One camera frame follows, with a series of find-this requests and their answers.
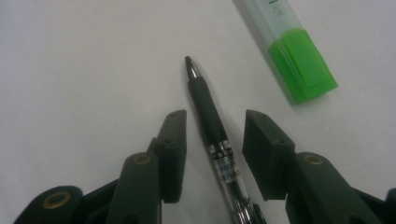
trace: pen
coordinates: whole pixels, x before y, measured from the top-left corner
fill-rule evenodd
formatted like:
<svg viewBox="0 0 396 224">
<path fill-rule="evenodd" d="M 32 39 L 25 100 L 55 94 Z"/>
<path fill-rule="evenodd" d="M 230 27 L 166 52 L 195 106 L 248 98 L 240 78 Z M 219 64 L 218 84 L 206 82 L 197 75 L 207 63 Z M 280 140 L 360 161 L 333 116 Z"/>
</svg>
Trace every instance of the pen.
<svg viewBox="0 0 396 224">
<path fill-rule="evenodd" d="M 240 0 L 299 104 L 337 88 L 332 74 L 287 0 Z"/>
<path fill-rule="evenodd" d="M 185 58 L 189 91 L 205 135 L 207 148 L 217 170 L 219 182 L 227 196 L 233 221 L 239 224 L 265 224 L 265 220 L 254 216 L 249 197 L 240 177 L 233 156 L 233 149 L 213 103 L 209 88 L 193 60 Z"/>
</svg>

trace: pen tip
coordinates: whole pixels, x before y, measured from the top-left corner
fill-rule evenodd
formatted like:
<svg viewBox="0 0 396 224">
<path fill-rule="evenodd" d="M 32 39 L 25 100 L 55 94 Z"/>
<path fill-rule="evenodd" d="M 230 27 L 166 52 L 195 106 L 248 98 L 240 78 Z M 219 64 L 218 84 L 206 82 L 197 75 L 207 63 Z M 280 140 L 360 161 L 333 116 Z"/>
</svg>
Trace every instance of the pen tip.
<svg viewBox="0 0 396 224">
<path fill-rule="evenodd" d="M 195 63 L 192 60 L 192 58 L 190 56 L 186 56 L 185 61 L 186 61 L 187 75 L 189 76 L 189 79 L 200 77 L 201 74 L 198 71 L 197 67 L 195 66 Z"/>
</svg>

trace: pen label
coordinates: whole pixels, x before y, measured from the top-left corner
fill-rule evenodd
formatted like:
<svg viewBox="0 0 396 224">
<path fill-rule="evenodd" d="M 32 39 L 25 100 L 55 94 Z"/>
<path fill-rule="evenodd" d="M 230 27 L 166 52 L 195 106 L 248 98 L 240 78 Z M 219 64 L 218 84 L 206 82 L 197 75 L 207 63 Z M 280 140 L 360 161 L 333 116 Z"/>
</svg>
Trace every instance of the pen label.
<svg viewBox="0 0 396 224">
<path fill-rule="evenodd" d="M 222 160 L 215 161 L 215 167 L 218 171 L 219 180 L 223 183 L 234 182 L 241 175 L 233 157 L 226 157 Z"/>
<path fill-rule="evenodd" d="M 228 141 L 209 147 L 209 153 L 218 171 L 219 180 L 231 183 L 240 175 L 236 162 L 233 160 L 233 149 Z"/>
</svg>

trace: pen barrel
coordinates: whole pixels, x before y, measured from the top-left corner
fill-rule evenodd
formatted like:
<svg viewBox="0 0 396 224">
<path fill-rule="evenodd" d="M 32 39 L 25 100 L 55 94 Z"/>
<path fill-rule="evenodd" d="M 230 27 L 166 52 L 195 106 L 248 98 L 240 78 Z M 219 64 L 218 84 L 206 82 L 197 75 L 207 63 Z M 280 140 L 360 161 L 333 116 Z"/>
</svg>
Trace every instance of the pen barrel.
<svg viewBox="0 0 396 224">
<path fill-rule="evenodd" d="M 213 103 L 209 88 L 203 77 L 189 81 L 189 91 L 198 113 L 208 146 L 227 140 L 218 110 Z"/>
<path fill-rule="evenodd" d="M 252 208 L 230 143 L 223 141 L 210 146 L 208 151 L 227 197 L 233 223 L 255 224 L 251 220 Z"/>
</svg>

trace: white table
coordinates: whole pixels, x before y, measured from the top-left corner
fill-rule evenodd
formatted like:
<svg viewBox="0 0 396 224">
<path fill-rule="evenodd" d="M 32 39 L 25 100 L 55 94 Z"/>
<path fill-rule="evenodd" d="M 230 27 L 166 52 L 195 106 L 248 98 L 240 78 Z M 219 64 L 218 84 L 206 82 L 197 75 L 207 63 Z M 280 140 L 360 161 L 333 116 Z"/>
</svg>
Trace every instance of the white table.
<svg viewBox="0 0 396 224">
<path fill-rule="evenodd" d="M 0 3 L 0 217 L 11 223 L 56 186 L 91 192 L 145 151 L 165 116 L 188 111 L 188 156 L 177 204 L 163 223 L 228 223 L 187 90 L 184 57 L 203 70 L 234 151 L 245 112 L 268 114 L 354 188 L 384 199 L 396 187 L 396 1 L 292 0 L 339 88 L 302 105 L 283 90 L 235 1 Z M 284 202 L 262 200 L 269 224 Z"/>
</svg>

